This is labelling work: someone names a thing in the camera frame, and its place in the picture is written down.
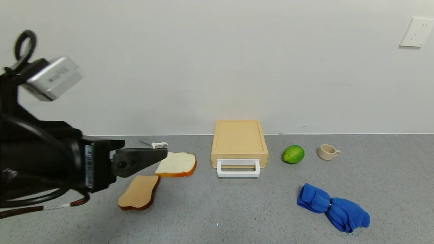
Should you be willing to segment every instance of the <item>white wall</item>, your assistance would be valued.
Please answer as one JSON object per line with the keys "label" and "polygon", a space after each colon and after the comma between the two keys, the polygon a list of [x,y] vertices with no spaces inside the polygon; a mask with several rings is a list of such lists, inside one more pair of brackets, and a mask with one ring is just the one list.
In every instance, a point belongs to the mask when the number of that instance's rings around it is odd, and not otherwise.
{"label": "white wall", "polygon": [[0,65],[34,30],[34,58],[68,54],[87,77],[21,103],[90,135],[434,132],[434,34],[400,49],[433,0],[7,0]]}

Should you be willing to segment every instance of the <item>gray countertop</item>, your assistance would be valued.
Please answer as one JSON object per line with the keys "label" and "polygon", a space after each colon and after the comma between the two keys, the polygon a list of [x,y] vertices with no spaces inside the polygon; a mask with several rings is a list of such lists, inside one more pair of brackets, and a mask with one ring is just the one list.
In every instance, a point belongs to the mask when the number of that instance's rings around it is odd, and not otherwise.
{"label": "gray countertop", "polygon": [[[259,178],[218,178],[210,135],[116,138],[128,147],[142,147],[139,138],[168,142],[171,152],[196,155],[196,171],[162,178],[144,211],[117,206],[131,176],[83,206],[0,220],[0,243],[434,243],[434,135],[267,135],[270,158]],[[321,160],[316,150],[324,143],[342,155]],[[292,144],[306,151],[297,165],[280,160]],[[371,226],[342,233],[325,214],[297,206],[304,183],[358,203]],[[50,204],[78,197],[72,192]]]}

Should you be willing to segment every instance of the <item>blue towel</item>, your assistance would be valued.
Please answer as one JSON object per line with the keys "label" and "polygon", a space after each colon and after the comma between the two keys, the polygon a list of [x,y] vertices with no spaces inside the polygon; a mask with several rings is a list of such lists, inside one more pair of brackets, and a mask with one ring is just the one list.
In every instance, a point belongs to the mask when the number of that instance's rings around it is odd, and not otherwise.
{"label": "blue towel", "polygon": [[330,195],[315,186],[305,184],[297,198],[297,204],[317,214],[325,212],[329,220],[340,231],[352,233],[354,229],[369,227],[371,217],[357,203]]}

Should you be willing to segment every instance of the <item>white bread slice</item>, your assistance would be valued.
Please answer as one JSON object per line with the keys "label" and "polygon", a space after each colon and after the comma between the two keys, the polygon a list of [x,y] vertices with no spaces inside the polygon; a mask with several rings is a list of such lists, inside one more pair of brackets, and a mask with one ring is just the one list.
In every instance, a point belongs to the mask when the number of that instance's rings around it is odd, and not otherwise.
{"label": "white bread slice", "polygon": [[137,175],[127,191],[119,198],[122,210],[144,210],[154,202],[154,194],[160,182],[158,175]]}
{"label": "white bread slice", "polygon": [[161,177],[190,176],[196,169],[196,157],[185,152],[168,153],[167,158],[160,162],[156,175]]}

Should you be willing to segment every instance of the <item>white handle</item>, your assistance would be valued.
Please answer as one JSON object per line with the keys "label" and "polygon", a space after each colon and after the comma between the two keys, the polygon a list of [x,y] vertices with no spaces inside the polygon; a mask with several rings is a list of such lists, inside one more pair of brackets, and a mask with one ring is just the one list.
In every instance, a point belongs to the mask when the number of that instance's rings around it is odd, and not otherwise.
{"label": "white handle", "polygon": [[153,143],[151,143],[151,146],[153,149],[155,149],[155,147],[163,146],[163,145],[167,146],[168,144],[167,144],[167,142],[153,142]]}
{"label": "white handle", "polygon": [[[254,165],[255,171],[222,171],[222,165]],[[258,158],[231,158],[217,159],[217,175],[218,177],[259,177],[261,167]]]}

